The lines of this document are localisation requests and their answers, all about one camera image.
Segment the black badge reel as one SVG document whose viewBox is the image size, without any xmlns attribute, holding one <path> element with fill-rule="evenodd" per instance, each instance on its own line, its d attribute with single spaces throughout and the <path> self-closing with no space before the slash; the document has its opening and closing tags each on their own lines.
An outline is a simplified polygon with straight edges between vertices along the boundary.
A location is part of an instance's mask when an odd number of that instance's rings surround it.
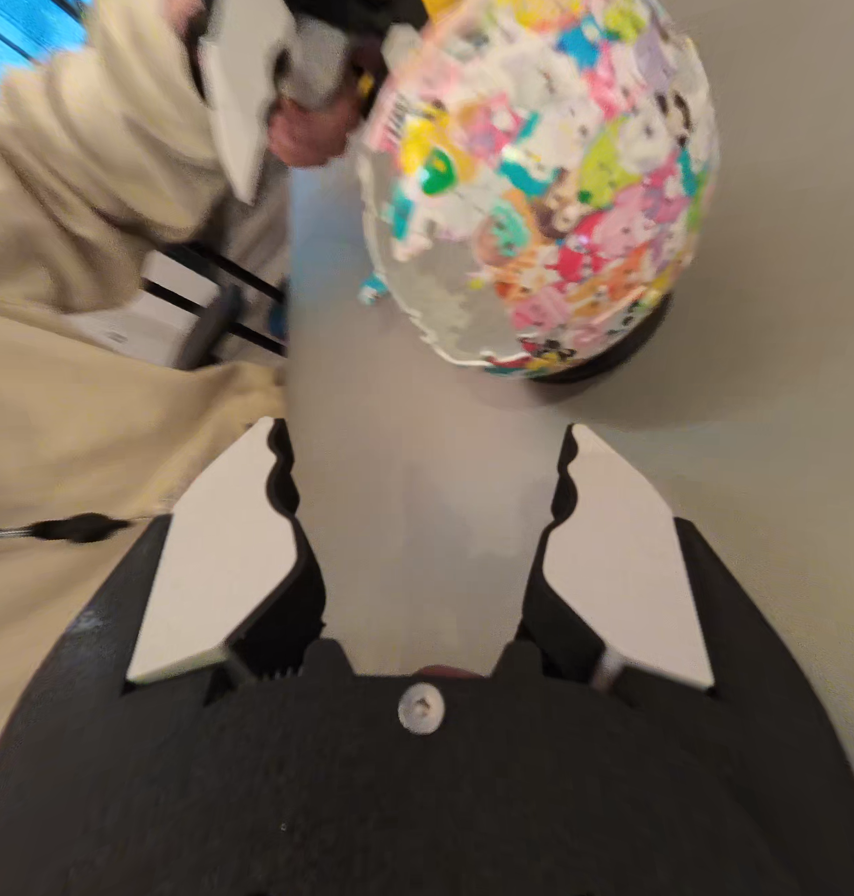
<svg viewBox="0 0 854 896">
<path fill-rule="evenodd" d="M 105 541 L 133 526 L 131 521 L 89 512 L 66 519 L 37 521 L 29 525 L 0 528 L 0 541 L 31 539 L 44 542 L 93 544 Z"/>
</svg>

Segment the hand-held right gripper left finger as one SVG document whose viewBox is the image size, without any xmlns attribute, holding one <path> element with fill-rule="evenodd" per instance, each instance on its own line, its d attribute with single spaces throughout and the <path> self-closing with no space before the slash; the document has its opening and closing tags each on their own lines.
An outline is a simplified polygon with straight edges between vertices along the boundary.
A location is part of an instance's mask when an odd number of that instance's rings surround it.
<svg viewBox="0 0 854 896">
<path fill-rule="evenodd" d="M 286 421 L 263 418 L 176 502 L 127 680 L 199 669 L 273 678 L 323 630 L 325 582 L 298 520 Z"/>
</svg>

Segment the person's left forearm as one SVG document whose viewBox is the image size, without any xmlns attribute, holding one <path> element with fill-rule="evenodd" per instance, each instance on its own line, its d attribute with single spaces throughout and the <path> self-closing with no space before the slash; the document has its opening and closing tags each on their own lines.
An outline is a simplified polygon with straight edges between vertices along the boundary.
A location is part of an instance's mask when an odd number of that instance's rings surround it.
<svg viewBox="0 0 854 896">
<path fill-rule="evenodd" d="M 80 49 L 0 83 L 0 317 L 121 307 L 227 181 L 167 2 L 97 2 Z"/>
</svg>

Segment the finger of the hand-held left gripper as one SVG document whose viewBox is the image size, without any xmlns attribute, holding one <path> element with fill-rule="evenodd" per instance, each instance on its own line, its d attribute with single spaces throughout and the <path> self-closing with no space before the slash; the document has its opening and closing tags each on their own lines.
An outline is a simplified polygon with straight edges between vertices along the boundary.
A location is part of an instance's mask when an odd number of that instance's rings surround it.
<svg viewBox="0 0 854 896">
<path fill-rule="evenodd" d="M 295 34 L 283 1 L 215 1 L 197 58 L 212 139 L 233 196 L 254 202 L 275 99 L 275 65 Z"/>
</svg>

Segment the colourful puzzle ball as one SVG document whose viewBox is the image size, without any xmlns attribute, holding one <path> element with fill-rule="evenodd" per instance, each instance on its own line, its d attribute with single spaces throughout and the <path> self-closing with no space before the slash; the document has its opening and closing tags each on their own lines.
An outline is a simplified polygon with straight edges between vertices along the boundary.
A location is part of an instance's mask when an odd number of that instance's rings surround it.
<svg viewBox="0 0 854 896">
<path fill-rule="evenodd" d="M 699 52 L 661 2 L 427 7 L 363 134 L 372 272 L 451 364 L 583 364 L 697 250 L 720 161 Z"/>
</svg>

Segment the black ball stand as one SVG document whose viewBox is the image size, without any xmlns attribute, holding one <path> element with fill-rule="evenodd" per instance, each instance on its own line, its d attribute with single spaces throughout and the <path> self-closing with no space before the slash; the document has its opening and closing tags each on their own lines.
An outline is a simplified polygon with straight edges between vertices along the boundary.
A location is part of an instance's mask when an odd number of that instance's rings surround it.
<svg viewBox="0 0 854 896">
<path fill-rule="evenodd" d="M 672 298 L 672 291 L 664 295 L 660 302 L 657 303 L 655 309 L 641 323 L 605 352 L 583 364 L 568 367 L 561 372 L 533 376 L 531 377 L 532 382 L 538 385 L 571 386 L 584 384 L 598 377 L 611 374 L 615 369 L 630 361 L 635 354 L 640 352 L 654 338 L 669 314 Z"/>
</svg>

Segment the person's beige sweatshirt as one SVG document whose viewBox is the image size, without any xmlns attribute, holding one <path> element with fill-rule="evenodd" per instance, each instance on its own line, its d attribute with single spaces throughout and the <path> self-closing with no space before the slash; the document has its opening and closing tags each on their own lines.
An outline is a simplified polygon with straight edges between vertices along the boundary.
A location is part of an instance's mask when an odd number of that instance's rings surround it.
<svg viewBox="0 0 854 896">
<path fill-rule="evenodd" d="M 130 523 L 90 545 L 0 540 L 0 735 L 146 522 L 253 424 L 284 413 L 280 366 L 180 372 L 88 342 L 47 309 L 0 303 L 0 528 L 89 512 Z"/>
</svg>

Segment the black metal chair frame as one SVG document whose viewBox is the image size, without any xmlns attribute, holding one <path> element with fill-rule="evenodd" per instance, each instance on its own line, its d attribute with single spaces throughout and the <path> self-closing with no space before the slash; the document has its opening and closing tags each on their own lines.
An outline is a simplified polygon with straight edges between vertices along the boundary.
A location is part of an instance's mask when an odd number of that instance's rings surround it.
<svg viewBox="0 0 854 896">
<path fill-rule="evenodd" d="M 194 371 L 220 364 L 220 350 L 230 338 L 237 338 L 271 356 L 286 358 L 290 293 L 288 278 L 270 283 L 200 241 L 168 245 L 157 255 L 201 276 L 211 284 L 216 284 L 218 274 L 227 279 L 226 285 L 217 285 L 214 297 L 204 306 L 157 282 L 152 275 L 143 276 L 141 285 L 145 293 L 195 318 L 177 352 L 174 363 L 176 369 Z M 246 289 L 268 300 L 265 332 L 255 330 L 243 322 L 247 312 Z"/>
</svg>

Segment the person's left hand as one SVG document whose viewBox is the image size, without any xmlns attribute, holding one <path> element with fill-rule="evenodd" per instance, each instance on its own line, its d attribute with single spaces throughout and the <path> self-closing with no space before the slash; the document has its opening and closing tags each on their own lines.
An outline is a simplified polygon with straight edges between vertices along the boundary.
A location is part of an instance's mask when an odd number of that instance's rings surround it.
<svg viewBox="0 0 854 896">
<path fill-rule="evenodd" d="M 360 126 L 361 97 L 357 72 L 343 80 L 331 99 L 318 108 L 280 94 L 268 119 L 266 148 L 290 168 L 319 168 L 343 156 Z"/>
</svg>

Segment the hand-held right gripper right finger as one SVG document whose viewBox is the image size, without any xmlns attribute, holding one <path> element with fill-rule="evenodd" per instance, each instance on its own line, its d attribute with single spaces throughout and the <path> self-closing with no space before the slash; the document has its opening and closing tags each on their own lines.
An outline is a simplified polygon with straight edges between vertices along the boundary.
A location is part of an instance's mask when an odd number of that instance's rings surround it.
<svg viewBox="0 0 854 896">
<path fill-rule="evenodd" d="M 712 688 L 666 501 L 582 424 L 565 434 L 557 476 L 526 586 L 526 631 L 554 671 L 601 691 L 631 669 Z"/>
</svg>

